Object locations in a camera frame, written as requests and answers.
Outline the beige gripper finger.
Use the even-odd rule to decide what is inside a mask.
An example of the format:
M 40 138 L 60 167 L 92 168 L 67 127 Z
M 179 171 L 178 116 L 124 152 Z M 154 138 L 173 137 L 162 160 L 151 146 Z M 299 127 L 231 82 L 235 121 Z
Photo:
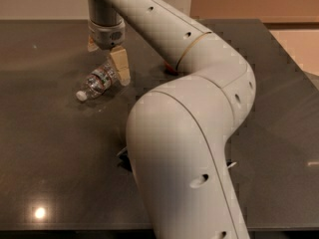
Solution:
M 99 49 L 99 47 L 97 46 L 97 44 L 95 43 L 95 41 L 93 40 L 93 38 L 91 36 L 88 36 L 88 51 L 89 52 L 95 52 Z
M 127 86 L 131 82 L 127 50 L 122 46 L 116 46 L 110 51 L 110 57 L 121 85 Z

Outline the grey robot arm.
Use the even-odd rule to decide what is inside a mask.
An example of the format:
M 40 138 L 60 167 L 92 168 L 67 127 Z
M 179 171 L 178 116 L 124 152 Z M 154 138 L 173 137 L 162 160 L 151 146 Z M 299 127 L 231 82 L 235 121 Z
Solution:
M 157 239 L 250 239 L 225 145 L 251 111 L 248 62 L 162 0 L 90 0 L 92 23 L 118 12 L 180 78 L 144 94 L 127 121 L 129 160 Z

